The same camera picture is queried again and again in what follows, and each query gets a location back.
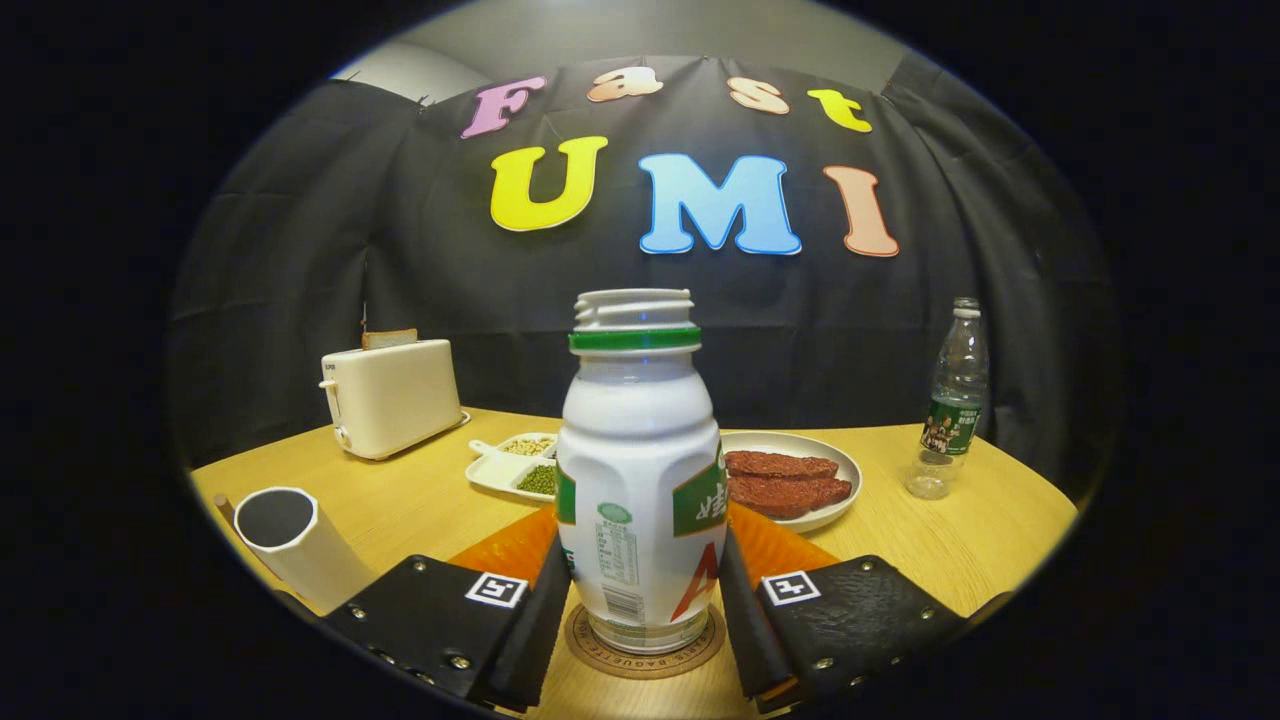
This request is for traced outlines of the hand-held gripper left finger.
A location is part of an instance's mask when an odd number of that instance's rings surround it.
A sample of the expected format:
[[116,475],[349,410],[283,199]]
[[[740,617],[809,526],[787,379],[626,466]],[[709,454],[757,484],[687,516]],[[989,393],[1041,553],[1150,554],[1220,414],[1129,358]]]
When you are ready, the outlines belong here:
[[320,625],[449,702],[522,714],[541,701],[568,589],[547,505],[452,559],[404,557]]

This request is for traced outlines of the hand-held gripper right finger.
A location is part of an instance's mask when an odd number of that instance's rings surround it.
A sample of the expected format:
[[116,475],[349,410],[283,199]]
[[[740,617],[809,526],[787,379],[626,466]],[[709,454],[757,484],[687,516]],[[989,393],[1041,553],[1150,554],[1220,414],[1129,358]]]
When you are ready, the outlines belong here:
[[837,559],[740,503],[719,569],[740,685],[762,712],[859,693],[970,626],[887,560]]

